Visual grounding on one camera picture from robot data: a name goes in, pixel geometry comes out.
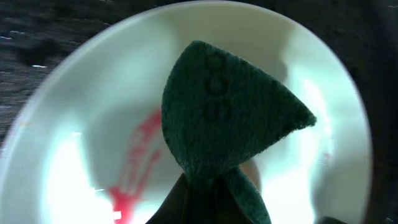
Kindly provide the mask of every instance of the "dark background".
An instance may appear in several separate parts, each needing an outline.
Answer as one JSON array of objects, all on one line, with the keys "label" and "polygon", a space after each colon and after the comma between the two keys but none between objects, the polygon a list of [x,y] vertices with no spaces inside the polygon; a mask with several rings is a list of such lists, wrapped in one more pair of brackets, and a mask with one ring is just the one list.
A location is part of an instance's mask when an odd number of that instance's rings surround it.
[{"label": "dark background", "polygon": [[[0,148],[21,107],[68,54],[129,16],[175,2],[181,1],[0,0]],[[398,0],[242,2],[301,23],[343,61],[363,98],[373,138],[366,223],[397,223]]]}]

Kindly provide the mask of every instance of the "green scouring pad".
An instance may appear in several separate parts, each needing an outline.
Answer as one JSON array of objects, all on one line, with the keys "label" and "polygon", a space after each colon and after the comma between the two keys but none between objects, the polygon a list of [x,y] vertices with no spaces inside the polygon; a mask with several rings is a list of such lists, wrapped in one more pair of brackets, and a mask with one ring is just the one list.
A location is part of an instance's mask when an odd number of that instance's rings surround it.
[{"label": "green scouring pad", "polygon": [[206,205],[223,179],[253,223],[266,207],[238,165],[316,117],[285,86],[243,59],[194,41],[181,54],[162,100],[165,141],[193,197],[189,223],[212,223]]}]

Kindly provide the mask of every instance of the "red liquid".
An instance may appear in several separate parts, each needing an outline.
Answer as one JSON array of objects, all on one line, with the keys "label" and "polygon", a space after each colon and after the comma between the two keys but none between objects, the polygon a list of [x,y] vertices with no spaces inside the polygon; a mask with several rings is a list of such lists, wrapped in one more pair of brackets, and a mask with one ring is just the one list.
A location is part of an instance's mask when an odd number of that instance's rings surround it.
[{"label": "red liquid", "polygon": [[137,183],[136,191],[133,194],[121,191],[121,186],[125,181],[124,178],[127,172],[130,171],[127,180],[127,188],[130,189],[131,186],[136,183],[139,169],[141,168],[142,157],[150,153],[150,142],[162,125],[161,117],[162,114],[160,110],[156,111],[133,132],[133,138],[142,134],[142,139],[130,150],[129,157],[124,165],[118,184],[109,190],[109,194],[113,198],[113,212],[121,213],[121,219],[115,220],[115,224],[131,224],[133,216],[132,211],[137,203],[142,200],[142,194],[154,164],[160,159],[161,150],[157,149],[152,153],[149,163],[147,167],[145,167],[145,171]]}]

